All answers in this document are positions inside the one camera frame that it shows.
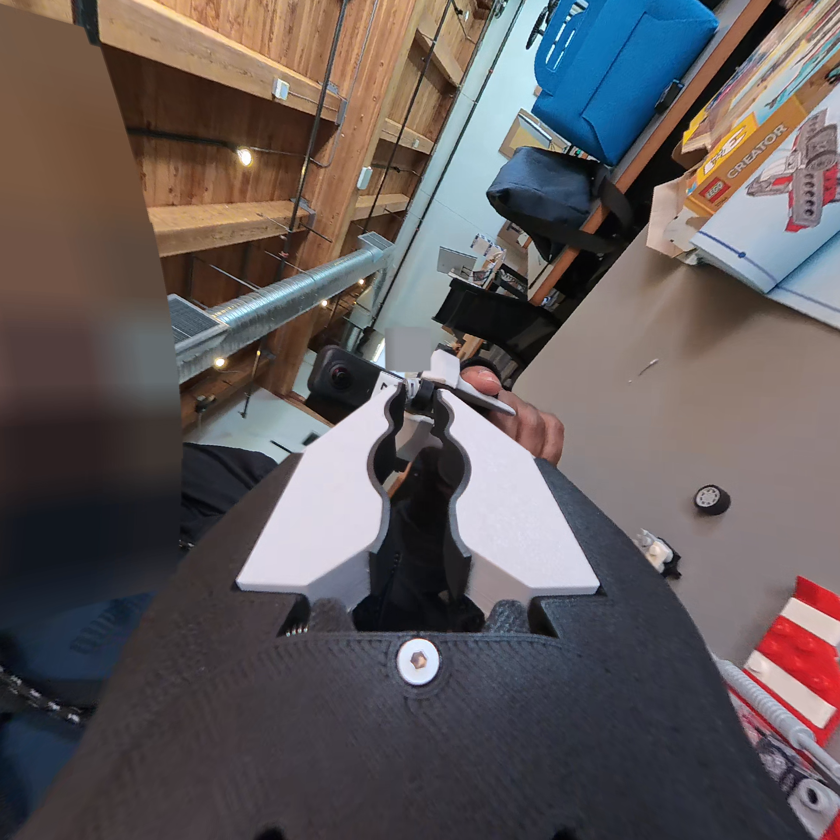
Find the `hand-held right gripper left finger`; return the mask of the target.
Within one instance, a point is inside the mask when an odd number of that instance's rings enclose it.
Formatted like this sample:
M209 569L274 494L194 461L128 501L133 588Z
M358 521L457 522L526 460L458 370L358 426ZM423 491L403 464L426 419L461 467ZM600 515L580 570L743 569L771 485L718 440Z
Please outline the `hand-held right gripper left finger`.
M236 579L244 592L358 603L371 591L371 556L385 539L404 384L382 385L310 444Z

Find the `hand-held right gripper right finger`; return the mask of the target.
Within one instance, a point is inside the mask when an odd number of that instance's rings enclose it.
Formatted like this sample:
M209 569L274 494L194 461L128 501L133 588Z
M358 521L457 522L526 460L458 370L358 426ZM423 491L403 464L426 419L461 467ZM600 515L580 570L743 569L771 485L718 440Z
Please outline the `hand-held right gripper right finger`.
M537 462L449 391L436 393L443 436L465 470L451 498L456 592L474 603L593 595L600 582Z

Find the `person's left forearm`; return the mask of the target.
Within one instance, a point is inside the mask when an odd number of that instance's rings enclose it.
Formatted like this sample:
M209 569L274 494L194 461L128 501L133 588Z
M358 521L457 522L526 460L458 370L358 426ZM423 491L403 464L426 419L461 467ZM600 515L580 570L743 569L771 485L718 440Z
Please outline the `person's left forearm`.
M485 623L478 607L448 590L444 537L453 489L439 473L440 454L422 449L392 498L397 558L379 620L384 631L474 633Z

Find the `navy shoulder bag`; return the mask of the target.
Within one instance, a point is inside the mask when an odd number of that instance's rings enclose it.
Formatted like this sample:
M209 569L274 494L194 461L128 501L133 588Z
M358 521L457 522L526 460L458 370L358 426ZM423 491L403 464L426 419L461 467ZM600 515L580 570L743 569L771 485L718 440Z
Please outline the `navy shoulder bag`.
M528 146L516 149L500 168L486 198L500 216L532 239L548 263L566 248L596 255L620 253L634 219L602 163ZM583 230L594 203L617 218L619 233L612 238Z

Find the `grey desk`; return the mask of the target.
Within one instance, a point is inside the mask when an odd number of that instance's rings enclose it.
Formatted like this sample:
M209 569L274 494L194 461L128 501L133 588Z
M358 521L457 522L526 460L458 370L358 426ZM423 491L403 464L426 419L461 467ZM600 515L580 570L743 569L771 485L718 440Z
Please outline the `grey desk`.
M500 837L807 838L710 652L743 662L798 575L838 592L838 331L641 235L517 393L605 594L544 602L508 720ZM731 506L701 516L707 484ZM662 577L640 529L681 556Z

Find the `person's left hand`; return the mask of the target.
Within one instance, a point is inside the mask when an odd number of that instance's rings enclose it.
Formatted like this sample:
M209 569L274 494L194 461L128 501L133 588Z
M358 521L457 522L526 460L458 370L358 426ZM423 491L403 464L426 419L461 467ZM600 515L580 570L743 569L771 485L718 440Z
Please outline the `person's left hand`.
M534 405L523 401L502 387L496 370L479 360L464 360L461 365L463 380L479 392L509 405L515 416L498 411L485 411L486 419L504 434L538 459L544 459L557 467L564 449L564 426L551 413L540 411Z

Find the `black office chair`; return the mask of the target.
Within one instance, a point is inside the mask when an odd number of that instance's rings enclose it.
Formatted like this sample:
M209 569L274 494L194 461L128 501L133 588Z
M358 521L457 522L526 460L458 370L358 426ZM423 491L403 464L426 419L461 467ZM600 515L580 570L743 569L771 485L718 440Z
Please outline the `black office chair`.
M510 378L514 383L573 310L571 300L563 300L555 311L548 311L528 301L452 279L433 320L497 346L517 365Z

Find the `white black brick piece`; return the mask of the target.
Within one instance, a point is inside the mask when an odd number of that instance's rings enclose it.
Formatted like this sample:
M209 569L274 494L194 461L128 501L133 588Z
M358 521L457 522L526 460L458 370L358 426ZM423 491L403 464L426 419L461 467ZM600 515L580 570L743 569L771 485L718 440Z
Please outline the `white black brick piece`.
M674 580L681 578L679 569L681 556L667 541L645 529L640 529L633 541L645 559L662 577Z

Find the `red white striped brick wing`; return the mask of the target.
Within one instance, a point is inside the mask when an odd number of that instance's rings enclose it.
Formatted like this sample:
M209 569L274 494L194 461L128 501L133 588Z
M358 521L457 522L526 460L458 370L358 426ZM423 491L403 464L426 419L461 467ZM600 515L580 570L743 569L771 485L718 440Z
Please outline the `red white striped brick wing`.
M743 671L815 735L819 746L839 722L839 597L798 576Z

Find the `blue felt tote bag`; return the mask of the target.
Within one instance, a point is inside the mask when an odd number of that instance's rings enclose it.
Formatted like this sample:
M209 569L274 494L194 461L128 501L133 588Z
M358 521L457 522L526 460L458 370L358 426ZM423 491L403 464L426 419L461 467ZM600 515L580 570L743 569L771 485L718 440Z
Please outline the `blue felt tote bag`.
M698 1L558 2L534 59L534 116L573 147L617 164L712 39Z

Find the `pale blue instruction booklet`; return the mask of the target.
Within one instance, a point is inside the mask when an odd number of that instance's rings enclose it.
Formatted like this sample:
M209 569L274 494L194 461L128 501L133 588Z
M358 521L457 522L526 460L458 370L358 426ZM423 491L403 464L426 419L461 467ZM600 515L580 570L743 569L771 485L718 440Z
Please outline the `pale blue instruction booklet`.
M839 328L839 90L690 240L703 261Z

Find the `person in dark blue jacket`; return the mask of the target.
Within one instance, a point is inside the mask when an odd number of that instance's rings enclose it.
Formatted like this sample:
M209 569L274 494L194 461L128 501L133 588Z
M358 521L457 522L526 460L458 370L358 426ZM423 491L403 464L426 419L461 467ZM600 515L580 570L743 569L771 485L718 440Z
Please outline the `person in dark blue jacket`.
M258 451L185 443L177 558L277 466ZM90 602L2 629L2 838L26 822L77 750L153 598Z

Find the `yellow toy brick box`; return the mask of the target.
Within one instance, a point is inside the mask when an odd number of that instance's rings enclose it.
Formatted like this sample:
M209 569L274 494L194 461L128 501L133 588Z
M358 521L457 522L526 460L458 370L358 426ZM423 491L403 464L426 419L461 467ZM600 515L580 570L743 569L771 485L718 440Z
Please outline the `yellow toy brick box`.
M838 88L839 2L789 2L782 20L698 112L678 151L703 152L654 189L648 248L683 258L692 235Z

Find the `grey table with wooden edge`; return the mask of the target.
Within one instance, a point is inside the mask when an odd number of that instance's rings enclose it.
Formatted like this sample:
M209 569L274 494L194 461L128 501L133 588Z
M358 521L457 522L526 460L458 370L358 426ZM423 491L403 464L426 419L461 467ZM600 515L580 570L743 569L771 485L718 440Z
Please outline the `grey table with wooden edge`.
M683 78L684 87L669 109L656 115L641 132L621 161L612 169L616 188L626 194L644 172L656 153L666 144L682 120L697 105L701 94L714 81L734 51L759 24L771 1L727 1L717 7L719 27ZM596 234L607 219L608 212L598 204L581 227L587 234ZM565 248L561 255L542 272L529 288L529 302L542 304L563 274L573 265L580 250Z

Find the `silver ventilation duct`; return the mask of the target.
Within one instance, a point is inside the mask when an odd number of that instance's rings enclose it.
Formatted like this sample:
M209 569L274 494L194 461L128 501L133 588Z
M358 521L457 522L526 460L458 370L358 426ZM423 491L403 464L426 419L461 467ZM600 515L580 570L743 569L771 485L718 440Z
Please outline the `silver ventilation duct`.
M180 384L210 369L353 284L386 269L394 244L377 233L358 237L359 247L314 269L255 287L249 294L215 308L201 309L182 297L168 296Z

